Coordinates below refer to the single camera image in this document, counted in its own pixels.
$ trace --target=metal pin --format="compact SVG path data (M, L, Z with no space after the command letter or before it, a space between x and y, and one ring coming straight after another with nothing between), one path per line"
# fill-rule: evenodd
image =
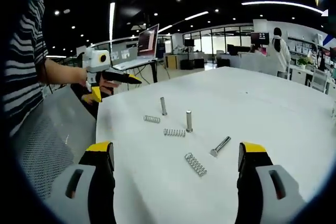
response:
M161 100L161 107L162 107L162 115L167 115L166 104L164 103L164 97L161 97L160 100Z
M210 154L217 157L218 152L231 140L231 137L227 136L215 149L210 151Z
M193 128L191 126L191 110L187 110L187 132L193 132Z

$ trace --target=hand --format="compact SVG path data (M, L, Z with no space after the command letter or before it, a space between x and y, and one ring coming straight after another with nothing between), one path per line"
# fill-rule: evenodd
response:
M85 68L78 68L77 71L78 71L77 72L78 83L81 84L83 87L86 87L86 80L87 80L87 77L88 77L86 69ZM99 87L100 87L101 92L103 92L105 94L108 94L108 95L111 95L112 92L109 89L117 88L117 87L119 87L119 85L105 80L101 75L100 76L100 81L99 81Z
M82 95L81 100L85 101L89 105L92 105L92 103L94 102L92 94L84 94L84 95Z
M103 92L108 95L112 95L112 91L110 90L111 88L117 88L119 87L118 84L115 84L113 82L107 81L103 78L103 76L100 76L100 81L99 81L99 87L100 87L100 92Z

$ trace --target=ceiling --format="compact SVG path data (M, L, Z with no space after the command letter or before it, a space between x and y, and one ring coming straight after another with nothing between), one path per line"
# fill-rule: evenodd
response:
M308 9L283 5L242 6L242 2L262 0L44 0L43 20L45 41L51 55L72 56L77 47L109 39L109 8L116 2L113 38L137 35L146 27L160 23L160 27L174 25L164 33L181 33L234 23L251 23L253 19L285 21L302 24L332 33L327 18ZM331 0L274 0L308 5L319 10L329 7ZM208 11L209 14L184 21L185 18Z

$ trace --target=metal spring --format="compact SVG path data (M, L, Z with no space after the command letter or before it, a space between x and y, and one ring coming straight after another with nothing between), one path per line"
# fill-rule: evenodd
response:
M199 175L199 177L206 174L206 169L198 162L191 152L185 154L184 158L190 164L192 169L194 169L194 171Z
M151 122L151 123L160 123L161 122L160 118L156 118L156 117L150 116L150 115L144 115L143 119L144 119L144 121Z
M185 137L185 130L164 129L163 134L165 136Z

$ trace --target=potted plant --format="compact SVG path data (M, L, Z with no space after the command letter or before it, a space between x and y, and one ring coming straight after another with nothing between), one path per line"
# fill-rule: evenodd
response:
M312 61L308 57L300 58L298 59L298 66L301 67L302 69L306 69L306 65L312 64Z

